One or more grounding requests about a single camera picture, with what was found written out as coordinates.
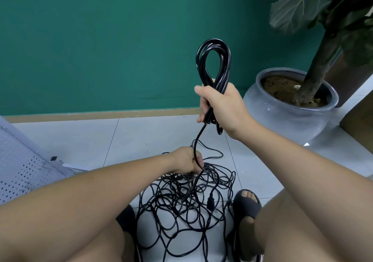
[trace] perforated metal panel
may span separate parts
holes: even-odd
[[[52,156],[0,117],[0,204],[75,174]]]

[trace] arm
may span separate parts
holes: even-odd
[[[373,257],[373,182],[258,124],[232,84],[221,95],[196,87],[214,108],[230,137],[244,143],[273,172],[300,208],[323,234],[353,261]]]
[[[65,261],[154,180],[190,171],[199,171],[193,149],[181,147],[81,173],[16,198],[0,207],[0,261]]]

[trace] black sandal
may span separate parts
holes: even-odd
[[[249,197],[243,197],[241,194],[244,190],[254,194],[258,203],[256,203],[253,199]],[[259,201],[259,198],[251,190],[242,189],[236,194],[233,200],[234,228],[231,231],[231,233],[227,236],[227,241],[230,242],[232,246],[232,255],[233,255],[234,262],[240,262],[240,257],[242,256],[240,236],[239,236],[240,223],[242,219],[247,216],[255,219],[260,210],[261,210],[261,203]],[[256,256],[256,260],[254,261],[260,261],[261,254],[263,254],[264,251],[262,247],[259,245],[259,243],[253,238],[252,245],[250,244],[248,245],[248,247],[250,248],[250,252],[252,253],[251,259],[253,259]]]
[[[135,211],[131,205],[128,205],[119,215],[115,218],[124,232],[128,232],[135,245],[134,261],[139,262],[137,251],[137,223]]]

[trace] power cord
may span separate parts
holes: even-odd
[[[216,51],[220,57],[220,68],[215,81],[212,80],[206,68],[206,59],[211,51]],[[203,85],[209,85],[221,94],[224,94],[228,86],[231,67],[231,52],[227,44],[220,39],[209,39],[205,41],[198,49],[195,61]],[[213,108],[210,105],[204,117],[204,125],[201,131],[198,133],[197,138],[193,140],[191,145],[191,147],[193,147],[195,159],[197,159],[196,148],[198,143],[209,150],[217,151],[221,154],[221,156],[208,157],[204,160],[218,159],[223,157],[222,152],[207,147],[199,140],[202,132],[208,124],[216,124],[217,133],[219,135],[223,133],[223,129],[217,122]],[[189,173],[186,175],[171,174],[162,176],[148,187],[148,189],[152,189],[153,195],[146,203],[142,202],[142,198],[146,190],[142,191],[140,194],[139,209],[136,220],[138,221],[144,212],[151,212],[155,219],[158,232],[158,238],[150,246],[143,246],[139,241],[137,241],[141,261],[143,261],[141,250],[152,248],[159,240],[161,240],[165,247],[163,261],[165,261],[167,253],[174,257],[183,257],[198,249],[201,244],[203,247],[204,259],[205,261],[208,261],[208,241],[206,232],[207,230],[215,227],[219,222],[224,223],[223,237],[225,244],[225,255],[222,262],[227,259],[228,246],[225,235],[225,211],[228,209],[228,212],[233,217],[229,207],[232,205],[232,187],[236,178],[236,172],[230,171],[223,166],[210,164],[207,162],[204,162],[202,167],[198,161],[196,162],[202,170],[201,173]],[[204,203],[204,193],[210,188],[211,191],[207,199],[207,203]],[[227,190],[226,202],[223,201],[223,196],[220,190]],[[167,228],[162,225],[157,214],[158,210],[169,212],[174,217],[175,221],[171,228]],[[191,219],[194,217],[190,214],[191,211],[195,211],[197,213],[195,219]],[[180,229],[177,219],[183,221],[189,228]],[[174,227],[176,227],[176,231],[170,236],[166,231],[170,231]],[[174,240],[178,234],[186,231],[195,231],[201,233],[201,238],[198,244],[193,249],[182,254],[174,254],[170,252],[168,247],[171,241]],[[165,241],[162,235],[168,239],[168,242]]]

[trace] brown box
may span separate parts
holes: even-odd
[[[353,107],[339,125],[373,153],[373,91]]]

